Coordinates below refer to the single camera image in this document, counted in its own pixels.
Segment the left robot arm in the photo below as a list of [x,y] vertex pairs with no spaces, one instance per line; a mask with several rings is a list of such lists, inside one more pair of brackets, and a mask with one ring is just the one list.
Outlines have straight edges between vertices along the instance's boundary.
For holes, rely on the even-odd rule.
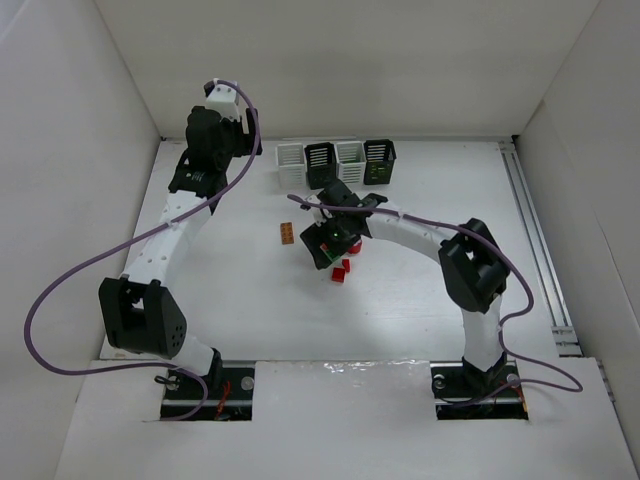
[[148,238],[119,278],[106,278],[99,301],[109,344],[168,361],[198,376],[212,375],[219,353],[189,334],[171,286],[198,232],[228,184],[231,160],[261,147],[255,124],[237,106],[196,106],[187,118],[187,146],[168,186],[161,232]]

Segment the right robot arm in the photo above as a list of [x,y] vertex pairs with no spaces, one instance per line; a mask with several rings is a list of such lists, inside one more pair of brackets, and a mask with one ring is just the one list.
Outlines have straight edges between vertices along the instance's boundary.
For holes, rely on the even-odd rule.
[[462,225],[470,234],[449,234],[439,226],[406,219],[382,195],[360,198],[340,180],[305,199],[290,198],[313,215],[313,223],[300,238],[318,270],[335,264],[364,237],[394,243],[436,262],[449,298],[462,313],[463,393],[480,396],[497,385],[506,364],[498,327],[510,270],[487,247],[496,242],[482,221],[472,219]]

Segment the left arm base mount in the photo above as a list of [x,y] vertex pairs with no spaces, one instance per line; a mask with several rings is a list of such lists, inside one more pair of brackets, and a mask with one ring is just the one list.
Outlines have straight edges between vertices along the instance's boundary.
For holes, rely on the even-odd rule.
[[219,385],[208,388],[207,400],[195,412],[202,399],[198,382],[176,371],[157,375],[154,381],[163,387],[160,418],[184,416],[184,421],[250,421],[253,413],[255,362],[224,361]]

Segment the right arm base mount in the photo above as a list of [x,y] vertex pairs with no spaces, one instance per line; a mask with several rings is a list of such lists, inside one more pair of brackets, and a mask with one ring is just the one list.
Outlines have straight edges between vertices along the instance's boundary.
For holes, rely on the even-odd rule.
[[507,362],[489,386],[473,386],[463,374],[461,362],[430,365],[431,388],[438,420],[528,420],[520,387],[509,387],[489,397],[499,387],[518,376],[514,362]]

